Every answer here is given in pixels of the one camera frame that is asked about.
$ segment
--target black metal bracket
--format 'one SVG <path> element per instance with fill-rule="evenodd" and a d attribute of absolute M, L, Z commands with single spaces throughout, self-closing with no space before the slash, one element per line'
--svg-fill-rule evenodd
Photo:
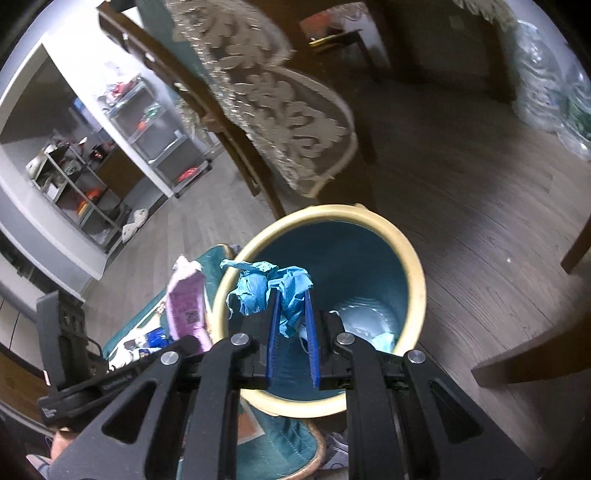
<path fill-rule="evenodd" d="M 82 430 L 49 480 L 177 478 L 183 438 L 181 480 L 235 479 L 239 390 L 268 388 L 278 300 L 273 292 L 266 311 L 244 317 L 240 333 L 207 353 L 195 355 L 198 341 L 185 337 L 40 399 L 46 423 Z M 346 390 L 349 478 L 538 478 L 530 460 L 423 352 L 378 352 L 308 300 L 314 382 Z"/>

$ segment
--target white wall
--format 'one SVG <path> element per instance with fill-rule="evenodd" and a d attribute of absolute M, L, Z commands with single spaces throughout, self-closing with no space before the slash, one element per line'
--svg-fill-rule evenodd
<path fill-rule="evenodd" d="M 13 75 L 0 97 L 0 131 L 22 91 L 46 59 L 47 53 L 37 44 Z M 13 163 L 2 147 L 0 171 L 4 202 L 0 210 L 0 223 L 8 229 L 5 234 L 16 238 L 21 245 L 28 242 L 26 251 L 19 247 L 22 253 L 52 280 L 79 296 L 90 277 L 101 277 L 106 254 L 78 232 L 39 191 L 34 190 L 22 169 Z M 64 275 L 54 275 L 52 264 Z"/>

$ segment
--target crumpled tissue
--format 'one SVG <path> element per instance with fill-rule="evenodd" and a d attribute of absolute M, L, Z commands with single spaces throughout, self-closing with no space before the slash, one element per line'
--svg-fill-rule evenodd
<path fill-rule="evenodd" d="M 279 331 L 285 337 L 297 333 L 300 317 L 304 313 L 305 294 L 312 287 L 308 272 L 300 267 L 278 268 L 269 262 L 236 262 L 223 260 L 220 267 L 234 267 L 241 270 L 236 288 L 228 294 L 240 301 L 240 313 L 250 315 L 267 308 L 271 289 L 281 293 L 281 320 Z"/>

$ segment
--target chair leg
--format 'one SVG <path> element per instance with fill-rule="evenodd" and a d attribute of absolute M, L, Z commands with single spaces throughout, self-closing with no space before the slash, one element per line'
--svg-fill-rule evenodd
<path fill-rule="evenodd" d="M 552 332 L 497 355 L 472 369 L 481 387 L 547 380 L 591 367 L 591 312 L 569 330 Z"/>
<path fill-rule="evenodd" d="M 576 267 L 584 257 L 585 253 L 589 251 L 589 248 L 591 248 L 591 216 L 589 217 L 589 220 L 587 220 L 587 223 L 577 239 L 574 241 L 573 246 L 570 247 L 568 252 L 566 252 L 562 262 L 560 262 L 560 266 L 566 273 L 570 274 L 573 271 L 573 268 Z"/>
<path fill-rule="evenodd" d="M 377 213 L 374 191 L 369 181 L 368 168 L 358 152 L 344 170 L 337 173 L 335 179 L 328 182 L 316 196 L 320 203 L 341 203 L 354 205 L 360 203 Z"/>
<path fill-rule="evenodd" d="M 277 196 L 277 191 L 273 185 L 273 173 L 269 165 L 265 163 L 258 150 L 244 133 L 244 130 L 230 121 L 225 122 L 225 128 L 229 138 L 233 138 L 233 142 L 231 142 L 232 149 L 236 152 L 236 156 L 244 161 L 247 171 L 267 198 L 267 203 L 275 219 L 279 220 L 284 217 L 285 209 Z"/>

